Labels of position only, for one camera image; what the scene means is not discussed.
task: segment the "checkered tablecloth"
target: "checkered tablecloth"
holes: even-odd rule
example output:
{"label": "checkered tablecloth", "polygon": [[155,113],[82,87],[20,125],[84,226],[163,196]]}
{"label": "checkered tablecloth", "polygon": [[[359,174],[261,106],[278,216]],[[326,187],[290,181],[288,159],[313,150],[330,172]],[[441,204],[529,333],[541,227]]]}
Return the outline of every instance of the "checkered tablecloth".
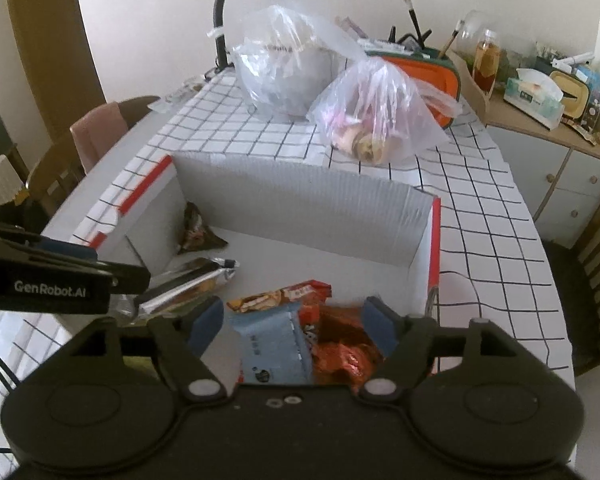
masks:
{"label": "checkered tablecloth", "polygon": [[[223,73],[126,165],[71,241],[86,244],[98,232],[110,232],[116,207],[173,152],[286,160],[410,184],[442,199],[440,324],[461,327],[474,317],[491,319],[573,386],[571,344],[538,232],[500,150],[466,110],[449,129],[448,144],[403,164],[371,167],[325,147],[314,124],[257,118],[243,102],[235,77]],[[8,316],[20,327],[5,356],[20,377],[68,337],[51,316]],[[449,358],[439,366],[453,364]],[[0,404],[3,395],[0,390]],[[0,430],[0,445],[3,440]],[[0,477],[11,467],[9,458],[0,456]]]}

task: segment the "cardboard box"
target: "cardboard box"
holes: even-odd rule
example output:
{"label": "cardboard box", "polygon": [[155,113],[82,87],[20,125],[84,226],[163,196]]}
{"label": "cardboard box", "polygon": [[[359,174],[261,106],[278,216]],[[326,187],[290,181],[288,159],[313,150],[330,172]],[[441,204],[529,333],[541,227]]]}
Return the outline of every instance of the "cardboard box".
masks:
{"label": "cardboard box", "polygon": [[[176,255],[187,201],[227,248]],[[403,316],[424,316],[438,290],[440,199],[318,166],[178,153],[145,177],[92,246],[101,260],[142,263],[154,275],[208,254],[237,260],[218,290],[225,301],[315,279],[333,286],[338,303],[379,296]],[[89,319],[61,321],[75,332]],[[203,359],[225,385],[239,371],[231,332],[225,323]]]}

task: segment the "pink towel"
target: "pink towel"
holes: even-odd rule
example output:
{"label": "pink towel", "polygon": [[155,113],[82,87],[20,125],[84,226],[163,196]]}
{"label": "pink towel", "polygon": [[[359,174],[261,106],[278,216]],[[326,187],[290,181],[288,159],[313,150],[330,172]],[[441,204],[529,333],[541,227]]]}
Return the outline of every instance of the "pink towel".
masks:
{"label": "pink towel", "polygon": [[70,128],[85,173],[128,132],[118,103],[94,108]]}

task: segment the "bottle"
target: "bottle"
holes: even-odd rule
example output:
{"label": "bottle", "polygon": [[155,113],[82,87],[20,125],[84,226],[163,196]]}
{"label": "bottle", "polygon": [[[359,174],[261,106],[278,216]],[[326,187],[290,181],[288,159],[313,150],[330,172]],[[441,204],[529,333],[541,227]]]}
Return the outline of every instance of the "bottle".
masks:
{"label": "bottle", "polygon": [[497,33],[493,30],[485,30],[475,51],[474,81],[487,97],[491,97],[496,83],[500,54]]}

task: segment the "drawer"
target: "drawer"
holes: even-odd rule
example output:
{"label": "drawer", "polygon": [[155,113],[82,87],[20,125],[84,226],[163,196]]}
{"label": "drawer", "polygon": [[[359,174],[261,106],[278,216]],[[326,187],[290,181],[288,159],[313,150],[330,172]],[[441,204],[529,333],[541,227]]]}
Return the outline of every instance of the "drawer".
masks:
{"label": "drawer", "polygon": [[569,149],[548,140],[488,126],[488,133],[509,164],[520,195],[535,215],[560,171]]}
{"label": "drawer", "polygon": [[557,188],[600,198],[600,160],[580,152],[571,153]]}
{"label": "drawer", "polygon": [[573,247],[599,204],[599,198],[555,189],[536,222],[540,237]]}

